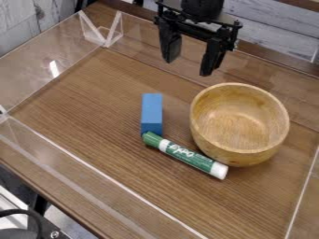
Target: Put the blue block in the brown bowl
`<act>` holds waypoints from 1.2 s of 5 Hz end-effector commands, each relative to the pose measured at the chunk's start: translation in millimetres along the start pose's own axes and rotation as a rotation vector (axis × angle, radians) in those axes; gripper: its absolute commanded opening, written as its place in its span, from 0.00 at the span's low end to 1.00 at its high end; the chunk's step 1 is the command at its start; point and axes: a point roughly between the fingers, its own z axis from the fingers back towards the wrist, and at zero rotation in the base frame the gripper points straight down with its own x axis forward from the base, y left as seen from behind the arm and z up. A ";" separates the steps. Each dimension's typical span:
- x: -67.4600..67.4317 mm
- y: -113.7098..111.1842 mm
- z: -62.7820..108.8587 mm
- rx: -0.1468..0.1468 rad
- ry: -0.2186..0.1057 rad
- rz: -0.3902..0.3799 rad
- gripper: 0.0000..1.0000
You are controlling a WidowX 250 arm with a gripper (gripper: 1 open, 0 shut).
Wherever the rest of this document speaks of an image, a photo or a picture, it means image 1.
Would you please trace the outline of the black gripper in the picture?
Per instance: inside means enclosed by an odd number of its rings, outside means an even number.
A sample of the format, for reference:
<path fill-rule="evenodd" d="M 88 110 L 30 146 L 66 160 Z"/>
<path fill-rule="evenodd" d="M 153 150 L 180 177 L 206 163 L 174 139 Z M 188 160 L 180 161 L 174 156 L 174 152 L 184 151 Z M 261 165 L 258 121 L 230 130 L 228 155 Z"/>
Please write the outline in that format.
<path fill-rule="evenodd" d="M 233 50 L 240 21 L 221 9 L 224 0 L 157 0 L 154 24 L 162 60 L 170 63 L 180 55 L 181 36 L 206 42 L 198 74 L 208 77 L 220 67 L 225 50 Z"/>

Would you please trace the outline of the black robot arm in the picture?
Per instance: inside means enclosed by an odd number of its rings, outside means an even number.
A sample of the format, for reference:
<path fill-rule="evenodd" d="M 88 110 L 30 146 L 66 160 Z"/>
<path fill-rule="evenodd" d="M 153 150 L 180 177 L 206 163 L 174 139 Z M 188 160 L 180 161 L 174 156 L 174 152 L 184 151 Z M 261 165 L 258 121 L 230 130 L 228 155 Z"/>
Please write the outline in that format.
<path fill-rule="evenodd" d="M 220 67 L 226 51 L 234 50 L 242 23 L 221 12 L 224 0 L 157 0 L 161 58 L 170 63 L 180 55 L 181 36 L 205 43 L 198 74 L 208 77 Z"/>

